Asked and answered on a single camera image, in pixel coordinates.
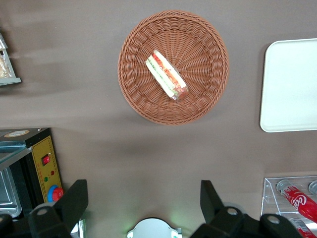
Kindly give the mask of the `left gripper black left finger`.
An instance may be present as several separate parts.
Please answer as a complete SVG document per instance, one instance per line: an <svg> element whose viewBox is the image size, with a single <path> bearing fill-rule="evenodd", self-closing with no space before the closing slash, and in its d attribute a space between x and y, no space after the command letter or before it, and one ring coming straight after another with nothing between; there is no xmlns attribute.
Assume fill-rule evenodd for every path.
<svg viewBox="0 0 317 238"><path fill-rule="evenodd" d="M88 203L87 181L79 179L57 202L41 204L30 213L31 237L70 238Z"/></svg>

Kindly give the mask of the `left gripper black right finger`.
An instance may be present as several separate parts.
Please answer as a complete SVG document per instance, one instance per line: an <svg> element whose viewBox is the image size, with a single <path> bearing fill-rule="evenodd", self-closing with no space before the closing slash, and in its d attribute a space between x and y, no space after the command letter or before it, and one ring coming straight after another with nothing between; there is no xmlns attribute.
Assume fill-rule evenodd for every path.
<svg viewBox="0 0 317 238"><path fill-rule="evenodd" d="M205 223L192 238L260 238L260 223L234 206L225 206L209 180L201 181L200 207Z"/></svg>

